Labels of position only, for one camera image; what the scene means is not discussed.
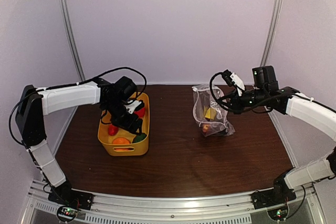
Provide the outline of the yellow toy banana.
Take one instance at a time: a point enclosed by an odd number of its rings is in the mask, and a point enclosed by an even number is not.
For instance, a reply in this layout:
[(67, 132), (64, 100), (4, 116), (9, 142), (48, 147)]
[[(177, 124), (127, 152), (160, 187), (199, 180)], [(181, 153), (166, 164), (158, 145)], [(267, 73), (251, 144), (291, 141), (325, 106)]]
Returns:
[(217, 115), (217, 111), (215, 109), (208, 108), (205, 111), (204, 118), (207, 119), (207, 120), (209, 120), (209, 121), (213, 121), (213, 120), (215, 120), (216, 115)]

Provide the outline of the clear zip top bag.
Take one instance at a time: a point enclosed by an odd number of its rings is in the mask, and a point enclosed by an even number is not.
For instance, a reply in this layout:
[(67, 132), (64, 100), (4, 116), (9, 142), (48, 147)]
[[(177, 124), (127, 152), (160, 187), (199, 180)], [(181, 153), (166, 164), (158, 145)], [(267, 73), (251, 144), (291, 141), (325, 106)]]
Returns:
[(193, 118), (205, 137), (230, 136), (235, 133), (233, 125), (228, 121), (228, 112), (220, 107), (213, 98), (208, 84), (192, 86)]

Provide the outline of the dark red toy fruit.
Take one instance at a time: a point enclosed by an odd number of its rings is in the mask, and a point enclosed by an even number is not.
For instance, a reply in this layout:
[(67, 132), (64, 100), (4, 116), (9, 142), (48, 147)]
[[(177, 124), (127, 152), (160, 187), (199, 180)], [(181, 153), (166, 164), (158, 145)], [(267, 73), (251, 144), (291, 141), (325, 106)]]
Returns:
[(200, 125), (200, 127), (201, 127), (201, 130), (202, 130), (202, 133), (203, 134), (207, 134), (208, 131), (211, 129), (211, 124), (209, 124), (209, 123), (202, 123)]

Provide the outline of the purple toy eggplant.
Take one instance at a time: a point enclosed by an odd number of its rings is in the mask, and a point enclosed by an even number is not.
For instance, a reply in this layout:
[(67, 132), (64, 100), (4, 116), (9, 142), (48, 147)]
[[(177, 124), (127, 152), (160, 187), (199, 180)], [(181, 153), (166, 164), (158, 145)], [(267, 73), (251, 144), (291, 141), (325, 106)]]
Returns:
[(211, 122), (210, 123), (210, 136), (227, 136), (230, 135), (230, 123), (228, 121), (224, 122)]

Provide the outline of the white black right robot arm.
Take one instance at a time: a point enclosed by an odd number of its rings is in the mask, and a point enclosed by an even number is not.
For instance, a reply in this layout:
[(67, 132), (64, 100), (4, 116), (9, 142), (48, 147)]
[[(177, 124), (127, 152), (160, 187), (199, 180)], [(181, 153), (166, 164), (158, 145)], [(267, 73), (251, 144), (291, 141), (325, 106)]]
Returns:
[[(285, 87), (274, 92), (253, 89), (244, 91), (241, 95), (233, 91), (228, 98), (229, 108), (235, 114), (266, 106), (283, 115), (306, 122), (335, 141), (335, 111), (294, 88)], [(289, 196), (290, 190), (326, 178), (335, 178), (335, 150), (305, 166), (294, 168), (279, 176), (275, 180), (275, 188), (269, 192), (269, 199), (272, 203), (279, 204)]]

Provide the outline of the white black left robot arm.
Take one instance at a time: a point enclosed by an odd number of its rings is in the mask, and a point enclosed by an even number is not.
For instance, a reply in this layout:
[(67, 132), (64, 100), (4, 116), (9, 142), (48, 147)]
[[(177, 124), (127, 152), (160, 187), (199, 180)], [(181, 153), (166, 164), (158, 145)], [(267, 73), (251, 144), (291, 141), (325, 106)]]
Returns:
[(136, 112), (144, 107), (137, 85), (123, 76), (116, 82), (101, 77), (77, 83), (38, 88), (26, 85), (8, 118), (8, 129), (18, 128), (18, 143), (31, 155), (51, 187), (51, 192), (64, 205), (71, 205), (76, 197), (65, 172), (58, 164), (48, 142), (46, 118), (63, 110), (83, 105), (98, 105), (109, 114), (111, 124), (131, 134), (141, 134), (142, 119)]

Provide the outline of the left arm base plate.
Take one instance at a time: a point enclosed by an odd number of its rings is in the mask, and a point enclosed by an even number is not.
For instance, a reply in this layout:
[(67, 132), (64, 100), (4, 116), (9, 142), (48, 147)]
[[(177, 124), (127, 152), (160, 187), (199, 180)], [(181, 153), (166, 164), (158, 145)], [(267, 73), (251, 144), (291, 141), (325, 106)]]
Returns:
[(48, 200), (75, 209), (90, 210), (93, 194), (66, 187), (52, 188)]

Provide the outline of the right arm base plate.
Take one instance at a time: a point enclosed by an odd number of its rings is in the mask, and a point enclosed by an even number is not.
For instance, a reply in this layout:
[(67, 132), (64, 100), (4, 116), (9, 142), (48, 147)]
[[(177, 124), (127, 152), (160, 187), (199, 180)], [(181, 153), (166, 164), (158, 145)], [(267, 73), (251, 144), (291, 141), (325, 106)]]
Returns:
[(295, 200), (297, 198), (293, 191), (285, 193), (284, 195), (277, 195), (274, 189), (255, 191), (251, 194), (251, 200), (254, 205), (254, 209), (269, 208), (276, 205), (285, 204), (288, 201)]

